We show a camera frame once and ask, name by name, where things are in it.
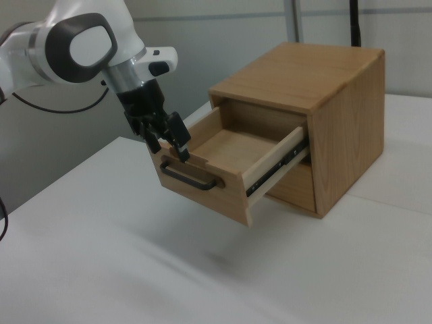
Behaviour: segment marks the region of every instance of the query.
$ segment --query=gray wall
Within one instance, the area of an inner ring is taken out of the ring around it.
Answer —
[[[350,45],[349,1],[301,0],[306,43]],[[388,93],[432,97],[432,2],[359,0],[364,47],[386,52]]]
[[[43,19],[54,2],[2,0],[0,30],[16,22]],[[178,71],[160,79],[166,110],[187,117],[208,101],[210,86],[287,41],[284,2],[126,0],[147,46],[178,50]],[[51,109],[76,109],[102,93],[99,80],[79,86],[31,88],[19,94]],[[8,100],[0,107],[0,196],[8,210],[19,207],[118,136],[136,139],[112,94],[79,115],[51,115]]]

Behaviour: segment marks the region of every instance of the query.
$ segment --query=open drawer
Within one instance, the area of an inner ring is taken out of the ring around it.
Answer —
[[[190,159],[152,155],[162,186],[251,226],[249,208],[309,154],[306,117],[225,100],[189,128]]]

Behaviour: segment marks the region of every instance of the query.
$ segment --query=black metal handle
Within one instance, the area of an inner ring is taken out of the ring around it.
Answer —
[[[178,174],[174,171],[168,170],[167,167],[169,167],[169,161],[165,161],[161,164],[161,171],[163,174],[166,174],[167,176],[170,176],[171,178],[177,179],[181,182],[184,182],[185,184],[188,184],[196,189],[202,190],[202,191],[208,191],[214,187],[216,187],[217,182],[216,179],[211,180],[210,182],[206,184],[201,184],[198,181],[192,180],[188,177],[185,177],[182,174]]]

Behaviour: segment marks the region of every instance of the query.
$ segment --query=white table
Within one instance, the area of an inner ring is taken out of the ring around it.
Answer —
[[[387,96],[385,152],[326,218],[263,199],[252,229],[118,138],[10,215],[0,323],[430,323],[431,120]]]

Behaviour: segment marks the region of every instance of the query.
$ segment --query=wooden cabinet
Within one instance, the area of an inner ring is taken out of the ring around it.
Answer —
[[[383,151],[385,55],[283,43],[213,86],[191,158],[153,155],[161,183],[251,226],[262,196],[322,218]]]

